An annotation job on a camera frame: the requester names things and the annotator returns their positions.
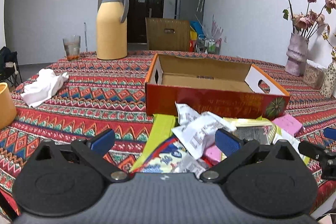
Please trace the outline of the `patterned red tablecloth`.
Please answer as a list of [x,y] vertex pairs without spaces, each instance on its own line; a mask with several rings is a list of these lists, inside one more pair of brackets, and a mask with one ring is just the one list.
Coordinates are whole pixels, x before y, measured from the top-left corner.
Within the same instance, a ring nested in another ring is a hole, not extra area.
[[67,61],[64,57],[47,67],[57,75],[68,72],[70,78],[56,96],[36,109],[23,102],[21,93],[26,84],[35,82],[37,75],[11,93],[17,116],[1,130],[1,193],[16,213],[19,210],[12,196],[14,181],[45,139],[67,144],[111,128],[117,141],[104,159],[123,171],[131,170],[142,154],[153,124],[153,118],[146,116],[144,83],[156,53],[257,65],[289,92],[286,113],[303,125],[299,140],[335,151],[335,140],[323,134],[327,127],[335,129],[335,98],[324,98],[305,84],[302,77],[285,73],[281,65],[192,52],[131,51],[126,58],[116,61],[101,61],[95,52],[81,53],[77,61]]

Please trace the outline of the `glass cup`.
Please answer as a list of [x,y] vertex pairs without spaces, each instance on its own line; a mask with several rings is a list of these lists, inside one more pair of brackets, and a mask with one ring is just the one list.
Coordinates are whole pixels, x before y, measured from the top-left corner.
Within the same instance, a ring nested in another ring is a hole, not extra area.
[[66,52],[66,58],[68,61],[79,59],[80,42],[81,42],[81,38],[78,35],[72,35],[67,38],[63,38],[63,46]]

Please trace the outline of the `dried pink roses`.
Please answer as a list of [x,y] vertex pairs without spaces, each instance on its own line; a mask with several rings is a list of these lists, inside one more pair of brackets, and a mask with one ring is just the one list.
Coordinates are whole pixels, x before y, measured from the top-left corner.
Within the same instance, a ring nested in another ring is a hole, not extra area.
[[311,5],[317,0],[306,0],[306,10],[304,12],[294,13],[291,0],[287,0],[289,7],[282,11],[282,17],[285,20],[291,20],[291,27],[294,34],[310,39],[313,35],[320,32],[323,40],[329,42],[330,26],[325,22],[324,12],[331,14],[335,11],[336,0],[325,0],[320,12],[311,9]]

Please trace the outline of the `orange cardboard tray box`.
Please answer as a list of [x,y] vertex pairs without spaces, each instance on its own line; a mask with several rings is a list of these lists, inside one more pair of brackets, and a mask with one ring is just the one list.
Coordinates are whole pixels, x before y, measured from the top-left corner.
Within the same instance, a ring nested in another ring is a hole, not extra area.
[[254,64],[156,54],[145,80],[147,115],[177,115],[176,104],[220,117],[281,116],[290,94]]

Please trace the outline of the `blue white colourful snack bag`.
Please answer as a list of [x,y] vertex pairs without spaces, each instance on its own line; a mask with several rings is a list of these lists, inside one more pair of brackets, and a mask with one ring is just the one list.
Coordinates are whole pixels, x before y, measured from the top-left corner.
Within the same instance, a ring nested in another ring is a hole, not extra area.
[[173,173],[187,155],[187,149],[174,135],[163,141],[133,173]]

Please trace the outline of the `yellow thermos jug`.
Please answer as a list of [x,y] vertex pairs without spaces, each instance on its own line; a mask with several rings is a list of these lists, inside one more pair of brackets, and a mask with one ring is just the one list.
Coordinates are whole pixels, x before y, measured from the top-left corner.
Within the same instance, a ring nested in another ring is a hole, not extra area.
[[100,60],[127,56],[129,0],[102,0],[96,18],[96,55]]

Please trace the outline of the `pink textured vase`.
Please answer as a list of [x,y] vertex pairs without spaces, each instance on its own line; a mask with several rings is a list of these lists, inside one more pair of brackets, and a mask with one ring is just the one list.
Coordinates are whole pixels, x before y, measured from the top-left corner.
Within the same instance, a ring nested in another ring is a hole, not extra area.
[[286,55],[285,71],[294,76],[302,76],[304,74],[309,40],[301,35],[291,33]]

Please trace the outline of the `white snack packet black text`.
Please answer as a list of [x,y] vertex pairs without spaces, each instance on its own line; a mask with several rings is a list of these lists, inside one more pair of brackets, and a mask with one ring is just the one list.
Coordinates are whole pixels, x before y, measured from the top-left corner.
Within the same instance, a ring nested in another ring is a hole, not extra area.
[[215,133],[218,129],[234,132],[236,126],[213,113],[206,112],[192,122],[175,127],[171,131],[189,154],[198,160],[204,151],[215,143]]

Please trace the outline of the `woven tissue box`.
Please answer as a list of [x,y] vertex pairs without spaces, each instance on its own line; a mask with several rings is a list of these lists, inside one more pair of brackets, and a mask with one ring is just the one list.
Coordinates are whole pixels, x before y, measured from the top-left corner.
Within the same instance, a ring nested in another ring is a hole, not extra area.
[[320,89],[322,87],[326,71],[326,67],[323,67],[312,60],[307,60],[303,81],[313,89]]

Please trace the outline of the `white crumpled snack packet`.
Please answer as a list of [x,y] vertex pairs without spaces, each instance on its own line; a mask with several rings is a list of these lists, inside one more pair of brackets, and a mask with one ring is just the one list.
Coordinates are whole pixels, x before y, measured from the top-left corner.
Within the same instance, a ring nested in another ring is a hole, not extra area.
[[175,103],[178,113],[179,125],[188,124],[200,117],[200,114],[184,103]]

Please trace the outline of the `pink snack packet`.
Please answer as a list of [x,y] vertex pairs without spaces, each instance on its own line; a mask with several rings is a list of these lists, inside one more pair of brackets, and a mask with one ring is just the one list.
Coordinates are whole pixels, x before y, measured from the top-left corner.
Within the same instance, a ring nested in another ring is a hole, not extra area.
[[220,149],[214,144],[205,149],[203,156],[212,164],[217,165],[219,162],[225,160],[227,156],[222,153]]
[[291,136],[297,136],[303,131],[303,125],[289,114],[284,114],[283,116],[274,119],[272,122]]

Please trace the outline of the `yellow plastic mug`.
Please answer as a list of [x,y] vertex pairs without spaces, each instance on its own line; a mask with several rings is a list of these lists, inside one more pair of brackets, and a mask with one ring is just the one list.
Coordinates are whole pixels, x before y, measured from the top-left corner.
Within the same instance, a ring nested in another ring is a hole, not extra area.
[[0,129],[3,129],[13,122],[17,110],[11,98],[8,84],[1,83],[0,90]]

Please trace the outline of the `white crumpled cloth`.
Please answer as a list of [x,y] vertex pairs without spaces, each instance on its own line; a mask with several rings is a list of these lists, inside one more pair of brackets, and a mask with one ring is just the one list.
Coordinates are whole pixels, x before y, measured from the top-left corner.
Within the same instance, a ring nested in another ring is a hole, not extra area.
[[29,107],[36,108],[50,100],[68,80],[67,72],[56,75],[52,69],[41,69],[37,80],[25,85],[21,97]]

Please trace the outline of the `wooden chair back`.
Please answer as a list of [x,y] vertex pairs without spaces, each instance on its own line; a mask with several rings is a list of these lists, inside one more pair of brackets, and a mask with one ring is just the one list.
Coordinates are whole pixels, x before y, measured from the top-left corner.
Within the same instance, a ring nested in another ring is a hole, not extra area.
[[146,18],[146,38],[149,50],[187,52],[190,23],[187,20]]

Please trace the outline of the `black folding chair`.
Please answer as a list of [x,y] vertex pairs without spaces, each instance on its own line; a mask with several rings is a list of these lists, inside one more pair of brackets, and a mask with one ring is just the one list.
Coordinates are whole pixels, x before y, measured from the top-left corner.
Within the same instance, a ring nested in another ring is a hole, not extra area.
[[6,46],[0,51],[0,80],[2,83],[9,82],[11,86],[18,86],[18,78],[22,82],[22,77],[18,64],[17,52],[12,52]]

